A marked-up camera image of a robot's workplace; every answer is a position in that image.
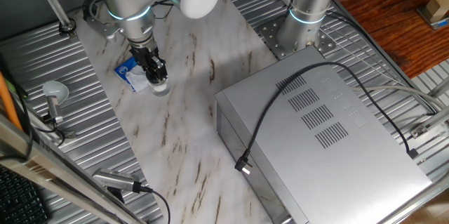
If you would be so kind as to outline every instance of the metal enclosure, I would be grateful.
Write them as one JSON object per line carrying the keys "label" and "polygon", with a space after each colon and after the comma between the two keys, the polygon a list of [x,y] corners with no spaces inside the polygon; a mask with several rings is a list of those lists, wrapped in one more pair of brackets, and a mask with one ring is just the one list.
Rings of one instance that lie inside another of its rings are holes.
{"label": "metal enclosure", "polygon": [[[308,47],[215,95],[217,132],[235,159],[286,79],[323,61]],[[251,153],[246,178],[275,224],[286,212],[297,224],[378,223],[431,184],[330,66],[278,97]]]}

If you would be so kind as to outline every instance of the black keyboard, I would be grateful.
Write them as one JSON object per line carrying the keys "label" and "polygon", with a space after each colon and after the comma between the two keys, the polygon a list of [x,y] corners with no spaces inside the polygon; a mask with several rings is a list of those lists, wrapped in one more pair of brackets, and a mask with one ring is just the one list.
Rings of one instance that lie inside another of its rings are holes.
{"label": "black keyboard", "polygon": [[44,224],[50,220],[39,189],[0,166],[0,223]]}

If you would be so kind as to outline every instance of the vent grille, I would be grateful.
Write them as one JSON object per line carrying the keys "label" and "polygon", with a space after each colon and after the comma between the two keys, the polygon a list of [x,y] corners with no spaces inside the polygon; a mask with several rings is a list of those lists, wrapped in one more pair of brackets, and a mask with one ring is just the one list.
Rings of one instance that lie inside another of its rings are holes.
{"label": "vent grille", "polygon": [[332,126],[324,129],[322,132],[315,135],[316,139],[326,149],[332,144],[346,137],[348,133],[340,123],[333,124]]}
{"label": "vent grille", "polygon": [[120,173],[114,172],[114,171],[100,171],[98,173],[106,175],[106,176],[114,176],[114,177],[117,177],[117,178],[123,178],[123,179],[126,179],[126,180],[134,181],[133,177],[131,175],[128,175],[128,174],[120,174]]}
{"label": "vent grille", "polygon": [[308,89],[288,100],[296,112],[320,100],[312,89]]}
{"label": "vent grille", "polygon": [[322,105],[315,110],[309,112],[308,114],[301,117],[304,123],[309,127],[309,129],[313,129],[318,125],[328,121],[330,118],[334,117],[333,114],[329,111],[329,109]]}
{"label": "vent grille", "polygon": [[[278,86],[279,90],[282,88],[282,86],[284,86],[288,80],[292,79],[293,76],[289,76],[286,79],[280,81],[279,83],[276,84],[276,86]],[[287,94],[303,85],[306,84],[306,81],[301,77],[297,77],[295,80],[293,80],[283,91],[282,94]]]}

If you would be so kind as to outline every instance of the wooden floor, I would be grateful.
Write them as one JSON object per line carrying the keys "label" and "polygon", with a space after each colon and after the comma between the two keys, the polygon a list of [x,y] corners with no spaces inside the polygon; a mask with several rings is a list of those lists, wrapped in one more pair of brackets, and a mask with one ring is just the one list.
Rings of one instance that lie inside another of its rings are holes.
{"label": "wooden floor", "polygon": [[449,59],[449,27],[432,30],[416,13],[429,0],[340,0],[410,77]]}

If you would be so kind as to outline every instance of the cardboard box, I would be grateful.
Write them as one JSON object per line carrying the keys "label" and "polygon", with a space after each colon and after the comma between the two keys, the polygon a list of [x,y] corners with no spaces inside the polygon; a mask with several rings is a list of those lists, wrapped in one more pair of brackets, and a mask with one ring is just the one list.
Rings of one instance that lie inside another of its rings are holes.
{"label": "cardboard box", "polygon": [[441,20],[449,11],[449,0],[430,0],[426,5],[426,12],[429,14],[430,22]]}

